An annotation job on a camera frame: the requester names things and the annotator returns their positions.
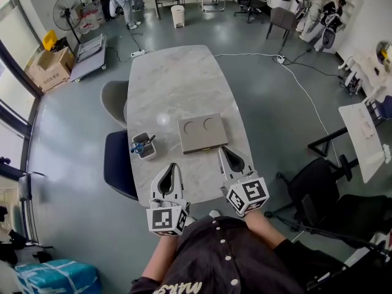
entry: white cable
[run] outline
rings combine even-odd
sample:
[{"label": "white cable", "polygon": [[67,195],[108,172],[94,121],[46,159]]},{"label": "white cable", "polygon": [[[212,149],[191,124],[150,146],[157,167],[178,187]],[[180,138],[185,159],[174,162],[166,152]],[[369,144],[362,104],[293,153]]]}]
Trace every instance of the white cable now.
[{"label": "white cable", "polygon": [[[327,135],[329,135],[329,133],[328,133],[328,131],[326,130],[326,128],[325,128],[323,122],[322,122],[321,119],[320,119],[320,115],[319,115],[319,113],[317,112],[316,106],[314,105],[312,98],[309,96],[309,94],[307,93],[307,91],[302,87],[302,85],[301,85],[301,84],[299,83],[299,81],[296,79],[296,76],[295,76],[295,74],[293,73],[293,71],[291,71],[287,66],[284,66],[283,64],[281,64],[281,66],[284,67],[286,70],[288,70],[291,74],[293,74],[296,83],[302,88],[302,90],[305,92],[305,94],[307,95],[307,97],[309,98],[309,100],[312,102],[312,105],[313,105],[313,107],[314,107],[314,111],[316,112],[316,115],[317,115],[317,117],[318,117],[318,120],[320,121],[321,125],[323,126],[323,129],[324,129],[325,133],[326,133]],[[332,141],[332,140],[331,140],[331,143],[332,143],[332,147],[333,147],[333,152],[335,153],[335,158],[336,158],[337,166],[340,168],[341,165],[340,165],[340,163],[339,163],[339,159],[337,158],[335,146],[333,145],[333,141]]]},{"label": "white cable", "polygon": [[220,55],[215,55],[214,57],[217,56],[244,56],[244,55],[251,55],[251,56],[277,56],[277,55],[266,55],[265,53],[221,53]]},{"label": "white cable", "polygon": [[[220,54],[220,55],[215,55],[214,57],[218,57],[218,56],[242,56],[242,55],[277,56],[277,57],[280,57],[280,56],[281,56],[281,55],[266,55],[266,54],[264,54],[264,53],[237,53],[237,54],[222,53],[222,54]],[[313,100],[312,100],[312,98],[310,97],[310,95],[307,93],[307,91],[302,87],[302,85],[301,85],[301,84],[299,83],[299,81],[296,79],[296,76],[295,76],[295,74],[293,73],[293,71],[291,71],[288,67],[284,66],[283,64],[280,64],[280,65],[281,65],[282,67],[284,67],[286,70],[288,70],[288,71],[294,76],[294,79],[295,79],[296,83],[301,87],[301,89],[305,92],[305,94],[307,95],[307,97],[308,97],[309,100],[311,101],[311,103],[312,103],[312,105],[313,105],[313,107],[314,107],[314,111],[316,112],[316,115],[317,115],[317,117],[318,117],[318,120],[320,121],[320,123],[321,123],[321,125],[322,125],[322,127],[323,127],[323,129],[324,129],[324,131],[325,131],[325,133],[326,133],[327,135],[329,135],[328,131],[326,130],[326,128],[325,128],[325,126],[324,126],[323,121],[321,121],[320,115],[319,115],[319,113],[318,113],[318,111],[317,111],[317,108],[316,108],[315,104],[313,103]],[[331,143],[332,143],[333,151],[334,151],[334,153],[335,153],[335,158],[336,158],[337,166],[340,167],[341,165],[340,165],[340,163],[339,163],[339,159],[337,158],[335,146],[333,145],[333,141],[332,141],[332,140],[331,140]]]}]

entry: trash can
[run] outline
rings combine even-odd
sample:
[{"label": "trash can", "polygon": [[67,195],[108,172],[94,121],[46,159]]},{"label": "trash can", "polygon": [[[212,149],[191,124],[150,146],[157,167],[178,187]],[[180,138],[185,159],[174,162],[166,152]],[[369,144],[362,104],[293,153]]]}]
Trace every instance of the trash can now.
[{"label": "trash can", "polygon": [[171,14],[173,15],[174,27],[185,27],[185,9],[183,6],[171,7]]}]

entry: blue bag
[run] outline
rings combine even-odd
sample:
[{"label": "blue bag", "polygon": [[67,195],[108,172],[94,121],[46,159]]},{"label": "blue bag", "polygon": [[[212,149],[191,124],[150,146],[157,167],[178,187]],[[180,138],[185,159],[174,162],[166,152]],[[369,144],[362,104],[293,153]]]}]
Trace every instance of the blue bag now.
[{"label": "blue bag", "polygon": [[15,267],[25,294],[96,294],[102,286],[95,267],[67,259]]}]

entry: concrete floor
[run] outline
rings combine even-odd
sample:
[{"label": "concrete floor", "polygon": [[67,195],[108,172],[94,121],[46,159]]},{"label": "concrete floor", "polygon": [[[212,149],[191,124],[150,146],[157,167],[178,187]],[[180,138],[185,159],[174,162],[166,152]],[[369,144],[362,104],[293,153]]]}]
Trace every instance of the concrete floor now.
[{"label": "concrete floor", "polygon": [[[269,53],[281,48],[283,32],[274,28],[265,40],[265,23],[256,19],[246,23],[245,15],[233,17],[238,5],[229,3],[225,12],[201,13],[186,6],[186,26],[173,27],[170,9],[162,12],[159,21],[154,11],[145,12],[145,21],[135,32],[144,49],[160,50],[180,45],[204,44],[215,55],[220,53]],[[109,46],[118,49],[126,60],[138,50],[124,27],[123,19],[105,23],[88,37],[105,33]],[[283,54],[296,58],[309,47],[290,36]],[[104,143],[110,132],[121,127],[100,103],[101,87],[109,80],[127,80],[132,61],[120,63],[112,49],[107,51],[107,69],[97,70],[81,83],[70,83],[47,94],[41,102],[34,128],[29,170],[47,175],[34,176],[33,200],[40,242],[55,247],[56,258],[70,258],[98,268],[107,293],[126,293],[130,282],[140,276],[157,244],[157,237],[148,232],[145,209],[138,202],[113,191],[103,179]],[[251,146],[254,164],[264,176],[270,200],[264,210],[275,209],[289,202],[284,184],[275,180],[278,171],[293,177],[316,156],[306,145],[325,135],[305,93],[290,72],[261,56],[224,56],[217,61],[226,76],[241,112]],[[308,53],[299,62],[311,64],[329,74],[337,73],[335,56]],[[308,91],[329,132],[343,127],[338,107],[361,99],[350,97],[336,77],[327,77],[308,67],[291,65],[298,81]],[[379,129],[382,142],[392,133],[392,123]],[[355,152],[349,136],[335,141],[338,155],[349,159]],[[392,173],[386,166],[365,185],[359,168],[353,180],[339,180],[341,194],[391,194]],[[191,215],[202,217],[212,209],[234,216],[223,198],[191,206]],[[281,224],[279,230],[289,238],[294,233]],[[352,249],[344,243],[303,234],[307,246],[321,249],[341,260]]]}]

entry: power strip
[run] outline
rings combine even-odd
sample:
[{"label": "power strip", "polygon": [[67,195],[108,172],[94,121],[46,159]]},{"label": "power strip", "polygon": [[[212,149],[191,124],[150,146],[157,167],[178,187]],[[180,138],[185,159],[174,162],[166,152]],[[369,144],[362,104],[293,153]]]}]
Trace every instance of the power strip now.
[{"label": "power strip", "polygon": [[137,56],[143,56],[143,55],[146,54],[146,52],[147,52],[146,50],[140,50],[140,51],[132,52],[130,54],[130,57],[133,59],[133,58],[136,58]]},{"label": "power strip", "polygon": [[277,56],[276,61],[280,64],[283,64],[286,58],[284,56]]}]

